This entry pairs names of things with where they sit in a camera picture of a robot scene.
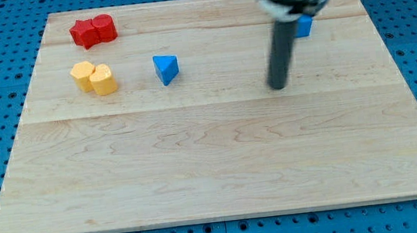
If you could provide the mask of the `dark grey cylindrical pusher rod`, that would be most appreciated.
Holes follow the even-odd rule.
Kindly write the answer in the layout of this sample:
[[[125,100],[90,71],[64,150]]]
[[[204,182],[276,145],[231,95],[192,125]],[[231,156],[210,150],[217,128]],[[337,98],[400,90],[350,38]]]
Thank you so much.
[[[283,89],[287,83],[297,21],[273,23],[270,60],[267,70],[267,84],[271,89]]]

